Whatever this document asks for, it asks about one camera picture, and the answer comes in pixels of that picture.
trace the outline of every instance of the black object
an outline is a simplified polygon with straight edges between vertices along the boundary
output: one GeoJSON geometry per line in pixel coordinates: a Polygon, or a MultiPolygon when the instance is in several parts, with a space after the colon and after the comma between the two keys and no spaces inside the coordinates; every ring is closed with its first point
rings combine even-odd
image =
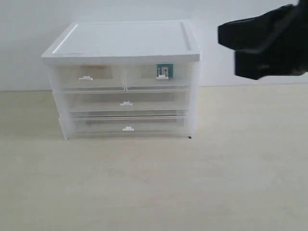
{"type": "Polygon", "coordinates": [[[299,76],[308,71],[308,0],[218,27],[219,44],[235,50],[235,74],[299,76]]]}

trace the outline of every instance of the drawer front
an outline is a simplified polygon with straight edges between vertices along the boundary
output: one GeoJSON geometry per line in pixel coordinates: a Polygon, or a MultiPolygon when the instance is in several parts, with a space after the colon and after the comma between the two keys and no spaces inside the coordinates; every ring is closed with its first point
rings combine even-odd
{"type": "Polygon", "coordinates": [[[126,66],[127,91],[187,90],[190,84],[190,64],[166,64],[165,66],[163,64],[126,66]]]}
{"type": "Polygon", "coordinates": [[[56,78],[56,86],[64,91],[124,91],[125,89],[123,69],[119,66],[59,66],[56,78]]]}
{"type": "Polygon", "coordinates": [[[64,95],[71,117],[184,115],[187,98],[185,91],[64,95]]]}
{"type": "Polygon", "coordinates": [[[185,129],[184,116],[60,118],[60,122],[71,124],[70,130],[76,135],[104,132],[183,131],[185,129]]]}

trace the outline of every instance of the white plastic top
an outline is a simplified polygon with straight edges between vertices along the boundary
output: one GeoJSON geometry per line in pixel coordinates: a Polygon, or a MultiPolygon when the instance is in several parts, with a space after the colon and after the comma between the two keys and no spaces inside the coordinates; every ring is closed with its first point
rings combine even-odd
{"type": "Polygon", "coordinates": [[[182,20],[74,23],[42,58],[53,65],[198,62],[200,50],[182,20]]]}

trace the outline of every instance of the transparent drawer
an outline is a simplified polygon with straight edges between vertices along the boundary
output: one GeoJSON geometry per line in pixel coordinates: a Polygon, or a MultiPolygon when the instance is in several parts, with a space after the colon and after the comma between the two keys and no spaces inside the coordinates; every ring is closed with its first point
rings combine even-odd
{"type": "Polygon", "coordinates": [[[65,132],[87,134],[100,132],[183,131],[184,116],[149,116],[119,118],[60,118],[65,132]]]}
{"type": "Polygon", "coordinates": [[[184,115],[187,98],[188,93],[185,91],[64,94],[71,117],[184,115]]]}
{"type": "Polygon", "coordinates": [[[125,67],[127,91],[187,90],[190,78],[190,63],[125,67]]]}
{"type": "Polygon", "coordinates": [[[124,91],[123,69],[119,66],[58,66],[54,90],[124,91]]]}

